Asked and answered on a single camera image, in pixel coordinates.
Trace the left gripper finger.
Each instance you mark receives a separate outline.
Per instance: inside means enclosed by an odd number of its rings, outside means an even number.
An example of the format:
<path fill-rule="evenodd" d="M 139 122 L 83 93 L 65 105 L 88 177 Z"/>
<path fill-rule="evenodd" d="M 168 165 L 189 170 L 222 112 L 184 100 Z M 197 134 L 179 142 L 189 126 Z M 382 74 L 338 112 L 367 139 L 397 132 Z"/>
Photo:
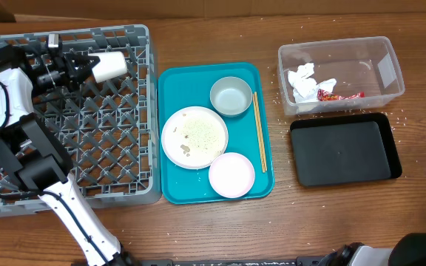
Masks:
<path fill-rule="evenodd" d="M 64 58 L 72 67 L 94 67 L 101 61 L 97 55 L 78 55 L 73 53 L 66 53 Z"/>
<path fill-rule="evenodd" d="M 79 87 L 86 79 L 93 75 L 95 64 L 69 65 L 68 66 L 68 87 Z"/>

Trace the white cup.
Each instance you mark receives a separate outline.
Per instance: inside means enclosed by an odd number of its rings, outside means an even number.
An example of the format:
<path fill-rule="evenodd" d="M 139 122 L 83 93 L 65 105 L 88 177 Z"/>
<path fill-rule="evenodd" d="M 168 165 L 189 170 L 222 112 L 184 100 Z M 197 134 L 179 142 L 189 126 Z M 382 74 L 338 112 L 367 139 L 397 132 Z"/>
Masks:
<path fill-rule="evenodd" d="M 95 56 L 100 59 L 92 68 L 93 77 L 97 83 L 125 75 L 128 72 L 122 52 L 91 53 L 89 56 Z"/>

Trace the white napkin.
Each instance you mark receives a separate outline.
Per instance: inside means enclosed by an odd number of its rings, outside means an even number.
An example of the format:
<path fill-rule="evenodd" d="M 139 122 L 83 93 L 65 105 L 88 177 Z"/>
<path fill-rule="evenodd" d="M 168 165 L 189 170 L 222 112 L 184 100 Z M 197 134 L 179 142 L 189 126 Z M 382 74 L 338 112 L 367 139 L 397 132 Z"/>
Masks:
<path fill-rule="evenodd" d="M 289 70 L 287 79 L 293 88 L 295 103 L 310 103 L 319 101 L 320 92 L 332 93 L 337 84 L 335 78 L 317 83 L 314 74 L 314 63 L 300 65 L 297 71 Z"/>

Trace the red snack wrapper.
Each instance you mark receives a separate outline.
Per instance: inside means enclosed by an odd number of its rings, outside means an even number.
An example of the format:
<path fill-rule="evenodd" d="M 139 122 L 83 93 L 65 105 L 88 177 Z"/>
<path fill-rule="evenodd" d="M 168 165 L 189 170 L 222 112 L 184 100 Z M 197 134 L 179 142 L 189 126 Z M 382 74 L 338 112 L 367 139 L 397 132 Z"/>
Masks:
<path fill-rule="evenodd" d="M 357 98 L 363 98 L 365 96 L 364 92 L 359 92 L 355 95 L 351 95 L 349 97 L 343 97 L 341 95 L 336 95 L 331 92 L 327 92 L 323 89 L 319 89 L 317 92 L 317 100 L 318 101 L 332 101 L 332 100 L 351 100 Z"/>

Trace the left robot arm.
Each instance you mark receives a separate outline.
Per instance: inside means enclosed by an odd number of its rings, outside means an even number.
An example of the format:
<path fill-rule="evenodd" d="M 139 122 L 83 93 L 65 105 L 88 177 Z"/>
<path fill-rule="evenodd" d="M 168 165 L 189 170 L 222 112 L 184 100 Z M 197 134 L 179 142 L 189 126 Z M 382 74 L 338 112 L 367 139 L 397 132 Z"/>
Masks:
<path fill-rule="evenodd" d="M 88 265 L 133 265 L 101 223 L 72 172 L 72 157 L 33 108 L 33 98 L 60 86 L 73 91 L 88 78 L 101 83 L 127 72 L 122 52 L 79 55 L 47 48 L 0 48 L 0 200 L 42 200 L 63 222 Z"/>

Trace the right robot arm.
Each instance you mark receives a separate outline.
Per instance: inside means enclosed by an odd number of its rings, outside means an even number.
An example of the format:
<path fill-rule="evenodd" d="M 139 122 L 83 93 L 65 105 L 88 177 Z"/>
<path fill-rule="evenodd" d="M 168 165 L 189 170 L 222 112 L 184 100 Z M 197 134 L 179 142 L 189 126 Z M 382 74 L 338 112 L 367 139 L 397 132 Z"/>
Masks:
<path fill-rule="evenodd" d="M 344 245 L 324 256 L 319 266 L 426 266 L 426 233 L 409 233 L 394 248 L 373 248 L 361 242 Z"/>

